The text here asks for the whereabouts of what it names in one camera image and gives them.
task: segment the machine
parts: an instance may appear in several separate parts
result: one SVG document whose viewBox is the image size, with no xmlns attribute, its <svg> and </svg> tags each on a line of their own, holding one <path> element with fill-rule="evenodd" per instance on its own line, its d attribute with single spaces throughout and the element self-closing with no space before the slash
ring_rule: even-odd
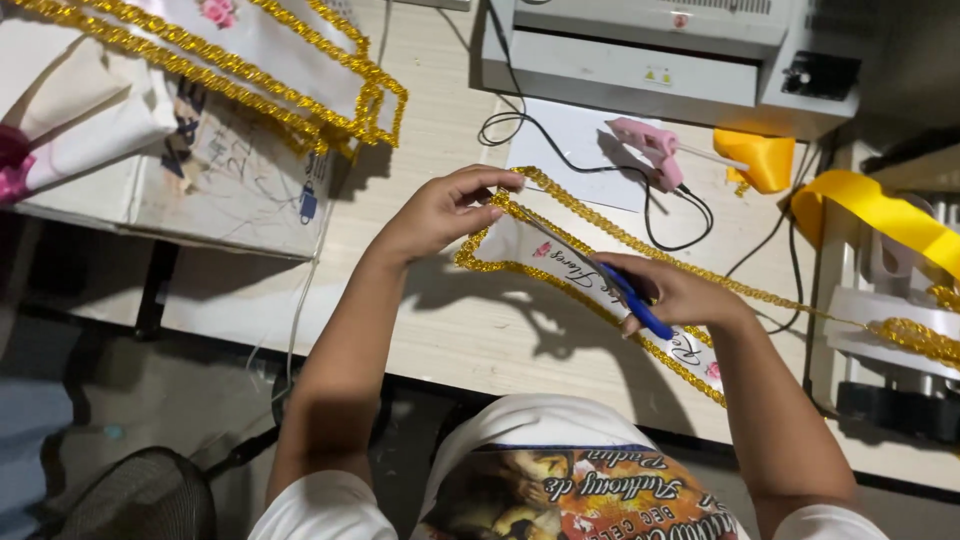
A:
<svg viewBox="0 0 960 540">
<path fill-rule="evenodd" d="M 490 4 L 487 88 L 799 139 L 857 112 L 889 18 L 880 0 Z"/>
</svg>

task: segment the floor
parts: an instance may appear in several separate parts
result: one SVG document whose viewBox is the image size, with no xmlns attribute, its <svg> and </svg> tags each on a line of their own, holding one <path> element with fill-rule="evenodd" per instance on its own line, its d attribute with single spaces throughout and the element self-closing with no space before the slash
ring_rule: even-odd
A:
<svg viewBox="0 0 960 540">
<path fill-rule="evenodd" d="M 44 335 L 50 331 L 44 327 Z M 259 361 L 245 370 L 245 354 L 189 341 L 94 341 L 95 346 L 71 356 L 74 365 L 68 370 L 82 380 L 89 403 L 88 414 L 82 415 L 85 425 L 69 429 L 60 443 L 68 488 L 151 445 L 191 456 L 203 466 L 274 424 L 271 376 L 262 373 Z M 416 521 L 437 428 L 452 406 L 447 398 L 397 390 L 389 425 L 371 448 L 377 499 L 400 538 L 409 535 Z M 711 465 L 708 455 L 664 450 L 710 487 L 752 537 L 759 537 L 746 488 L 735 471 Z M 222 538 L 245 537 L 262 513 L 272 460 L 270 449 L 213 482 Z M 951 504 L 872 488 L 861 488 L 861 497 L 869 515 L 894 538 L 945 538 L 960 528 L 960 511 Z"/>
</svg>

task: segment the wooden table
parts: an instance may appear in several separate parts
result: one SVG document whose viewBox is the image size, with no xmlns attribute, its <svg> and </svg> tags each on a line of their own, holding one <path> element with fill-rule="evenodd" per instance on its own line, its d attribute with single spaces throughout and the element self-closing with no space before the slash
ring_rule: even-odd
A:
<svg viewBox="0 0 960 540">
<path fill-rule="evenodd" d="M 355 0 L 363 29 L 382 27 L 384 3 Z M 385 69 L 410 91 L 401 146 L 391 152 L 367 148 L 335 203 L 320 265 L 306 298 L 294 351 L 305 355 L 336 305 L 354 265 L 383 224 L 425 181 L 477 161 L 502 165 L 506 147 L 488 149 L 476 140 L 497 98 L 468 87 L 467 40 L 475 13 L 394 5 Z M 372 36 L 376 50 L 378 36 Z M 688 145 L 711 149 L 711 130 L 665 122 Z M 795 153 L 799 162 L 804 147 Z M 687 185 L 716 215 L 704 242 L 675 254 L 716 272 L 726 272 L 772 229 L 776 197 L 753 191 L 742 199 L 724 182 L 724 168 L 680 155 Z M 526 190 L 524 204 L 584 240 L 594 249 L 620 250 L 590 224 L 548 195 Z M 701 214 L 676 197 L 658 195 L 654 210 L 659 241 L 676 244 L 702 230 Z M 589 205 L 646 240 L 642 214 Z M 796 295 L 787 228 L 742 266 L 735 277 L 786 298 Z M 805 300 L 809 301 L 815 253 L 798 245 Z M 169 289 L 162 325 L 286 351 L 294 307 L 309 265 L 279 259 L 183 249 Z M 763 315 L 785 321 L 791 312 L 757 304 Z M 773 324 L 767 321 L 770 328 Z M 807 319 L 773 336 L 798 380 L 806 363 Z M 549 285 L 509 273 L 454 269 L 445 258 L 417 264 L 396 321 L 390 373 L 490 394 L 553 392 L 585 396 L 610 405 L 636 424 L 707 440 L 731 442 L 726 412 L 616 329 Z M 854 469 L 960 490 L 960 462 L 952 454 L 898 443 L 868 446 L 828 422 Z"/>
</svg>

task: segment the yellow ribbon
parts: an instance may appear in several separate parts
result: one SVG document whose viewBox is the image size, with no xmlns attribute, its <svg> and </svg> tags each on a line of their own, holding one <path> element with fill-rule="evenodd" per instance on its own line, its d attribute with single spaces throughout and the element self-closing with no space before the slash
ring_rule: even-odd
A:
<svg viewBox="0 0 960 540">
<path fill-rule="evenodd" d="M 960 234 L 910 203 L 884 195 L 876 181 L 851 171 L 821 174 L 790 204 L 801 233 L 817 248 L 823 241 L 824 197 L 960 279 Z"/>
<path fill-rule="evenodd" d="M 767 138 L 726 130 L 713 130 L 713 149 L 731 160 L 750 165 L 743 172 L 727 167 L 727 182 L 740 184 L 736 190 L 742 196 L 747 185 L 764 195 L 790 187 L 790 169 L 793 167 L 792 138 Z"/>
</svg>

